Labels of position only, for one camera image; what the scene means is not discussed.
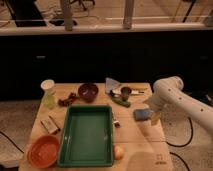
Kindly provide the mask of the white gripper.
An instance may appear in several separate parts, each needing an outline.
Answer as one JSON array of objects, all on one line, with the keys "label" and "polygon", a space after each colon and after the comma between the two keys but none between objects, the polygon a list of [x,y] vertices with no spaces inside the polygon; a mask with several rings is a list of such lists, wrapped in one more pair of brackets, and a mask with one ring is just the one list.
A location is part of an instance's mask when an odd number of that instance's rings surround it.
[{"label": "white gripper", "polygon": [[153,111],[151,113],[151,125],[154,126],[158,123],[161,117],[161,112],[165,106],[165,101],[161,99],[157,94],[152,94],[145,103]]}]

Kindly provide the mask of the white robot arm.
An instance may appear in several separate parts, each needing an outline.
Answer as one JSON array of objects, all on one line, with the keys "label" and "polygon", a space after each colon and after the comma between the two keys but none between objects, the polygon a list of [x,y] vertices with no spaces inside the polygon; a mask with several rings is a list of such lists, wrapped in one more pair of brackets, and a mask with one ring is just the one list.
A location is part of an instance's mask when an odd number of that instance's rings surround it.
[{"label": "white robot arm", "polygon": [[153,94],[144,101],[153,111],[151,121],[156,125],[166,104],[182,109],[189,117],[213,136],[213,107],[182,92],[184,83],[178,76],[159,79],[153,84]]}]

